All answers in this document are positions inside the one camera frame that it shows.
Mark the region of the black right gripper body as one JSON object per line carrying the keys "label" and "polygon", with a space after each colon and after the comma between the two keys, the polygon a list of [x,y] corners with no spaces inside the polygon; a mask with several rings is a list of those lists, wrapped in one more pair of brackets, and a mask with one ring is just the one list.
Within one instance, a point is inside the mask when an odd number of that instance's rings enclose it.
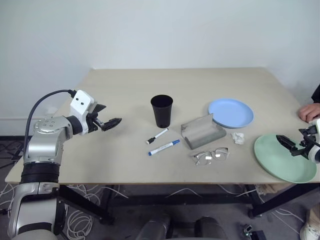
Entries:
{"label": "black right gripper body", "polygon": [[302,135],[303,140],[300,145],[304,147],[301,154],[306,159],[319,159],[320,158],[320,134],[316,135]]}

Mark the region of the person's bare hand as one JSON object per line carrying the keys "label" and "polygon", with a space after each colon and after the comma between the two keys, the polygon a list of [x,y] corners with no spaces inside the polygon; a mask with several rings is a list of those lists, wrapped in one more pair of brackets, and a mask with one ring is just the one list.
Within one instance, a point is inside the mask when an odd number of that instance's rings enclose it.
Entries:
{"label": "person's bare hand", "polygon": [[320,104],[312,103],[305,105],[298,111],[299,118],[304,122],[311,122],[320,115]]}

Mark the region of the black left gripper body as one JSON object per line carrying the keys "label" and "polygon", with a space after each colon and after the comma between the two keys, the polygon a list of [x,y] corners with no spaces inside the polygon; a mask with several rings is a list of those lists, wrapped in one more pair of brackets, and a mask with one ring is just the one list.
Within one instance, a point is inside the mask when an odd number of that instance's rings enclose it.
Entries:
{"label": "black left gripper body", "polygon": [[98,128],[102,129],[104,122],[98,118],[98,111],[88,113],[86,116],[86,123],[88,126],[88,133],[95,132]]}

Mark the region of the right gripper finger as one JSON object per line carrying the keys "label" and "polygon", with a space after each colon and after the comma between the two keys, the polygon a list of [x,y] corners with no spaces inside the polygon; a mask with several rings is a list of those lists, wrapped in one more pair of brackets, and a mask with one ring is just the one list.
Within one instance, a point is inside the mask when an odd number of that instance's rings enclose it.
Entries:
{"label": "right gripper finger", "polygon": [[300,154],[298,148],[296,147],[296,144],[285,135],[277,134],[276,139],[283,147],[289,150],[292,156],[298,156]]}
{"label": "right gripper finger", "polygon": [[300,128],[299,132],[304,136],[313,136],[318,133],[318,129],[316,125],[311,125],[307,128]]}

